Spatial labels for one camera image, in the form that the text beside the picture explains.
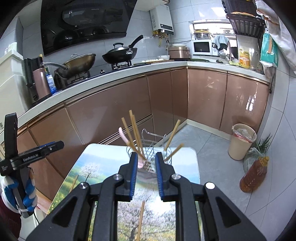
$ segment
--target white water heater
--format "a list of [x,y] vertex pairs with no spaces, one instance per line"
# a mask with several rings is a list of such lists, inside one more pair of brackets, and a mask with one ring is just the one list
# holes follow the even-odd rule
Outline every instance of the white water heater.
[[170,9],[167,5],[159,5],[150,10],[153,31],[158,30],[161,33],[174,34]]

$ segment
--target glove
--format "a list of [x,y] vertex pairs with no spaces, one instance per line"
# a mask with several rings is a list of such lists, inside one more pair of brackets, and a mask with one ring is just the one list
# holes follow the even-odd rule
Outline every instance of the glove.
[[5,176],[1,181],[2,187],[2,200],[6,207],[15,213],[20,212],[33,212],[35,207],[37,206],[37,196],[36,196],[36,188],[35,188],[35,180],[33,169],[30,168],[29,171],[29,179],[27,181],[25,192],[26,196],[23,200],[25,210],[19,209],[15,197],[13,195],[12,189],[17,188],[19,185],[18,181],[10,176]]

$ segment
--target microwave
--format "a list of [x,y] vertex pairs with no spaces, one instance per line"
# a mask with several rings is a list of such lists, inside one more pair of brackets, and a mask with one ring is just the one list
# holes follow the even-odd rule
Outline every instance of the microwave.
[[212,47],[211,39],[191,40],[191,55],[218,56],[218,50]]

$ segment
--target kitchen cabinet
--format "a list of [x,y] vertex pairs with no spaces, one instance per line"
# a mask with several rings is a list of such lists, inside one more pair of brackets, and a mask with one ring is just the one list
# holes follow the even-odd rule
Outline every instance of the kitchen cabinet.
[[172,101],[174,125],[180,119],[181,123],[188,115],[188,80],[187,69],[179,69],[171,72]]
[[220,131],[232,134],[232,126],[246,124],[259,129],[268,98],[268,86],[228,75],[225,107]]
[[[140,125],[138,125],[138,130],[141,136],[142,130],[146,129],[148,132],[154,133],[154,127],[153,127],[153,119],[150,118],[148,120],[146,120],[145,122],[141,123]],[[130,133],[133,137],[133,139],[135,140],[134,134],[133,134],[133,130],[130,130]],[[154,136],[152,135],[148,135],[147,133],[143,133],[143,137],[145,140],[152,140],[154,141]],[[118,137],[117,139],[115,139],[114,141],[108,143],[108,145],[118,145],[118,146],[126,146],[126,144],[123,142],[121,137]]]
[[147,12],[161,4],[167,4],[168,0],[137,0],[135,10]]
[[65,178],[85,149],[69,119],[66,109],[61,109],[43,119],[32,126],[30,131],[38,145],[44,145],[52,141],[64,142],[64,148],[50,154],[47,159],[53,168]]
[[188,69],[188,119],[220,128],[227,74]]
[[148,76],[148,87],[155,134],[169,134],[174,128],[170,72]]
[[131,124],[151,114],[147,78],[132,80],[88,96],[67,107],[85,145],[99,143],[118,131],[124,117]]
[[[36,143],[28,131],[17,137],[17,149],[19,153],[36,146]],[[36,188],[47,198],[53,200],[64,178],[58,174],[47,159],[36,161],[32,163],[30,167],[33,168],[34,171]]]

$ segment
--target screw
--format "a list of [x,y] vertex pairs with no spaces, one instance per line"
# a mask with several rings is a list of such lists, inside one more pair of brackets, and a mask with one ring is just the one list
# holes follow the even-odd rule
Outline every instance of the screw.
[[121,176],[120,174],[115,174],[115,175],[113,176],[113,178],[114,178],[116,181],[118,181],[118,180],[120,180],[120,179],[122,178],[122,176]]
[[172,175],[172,178],[173,178],[174,180],[179,180],[179,179],[181,178],[181,175],[180,175],[180,174],[177,174],[177,173],[174,173],[174,174]]
[[214,188],[215,188],[215,184],[214,184],[214,183],[206,183],[206,184],[205,184],[205,187],[206,187],[207,189],[214,189]]
[[86,189],[89,186],[89,184],[88,183],[80,183],[78,186],[80,189]]

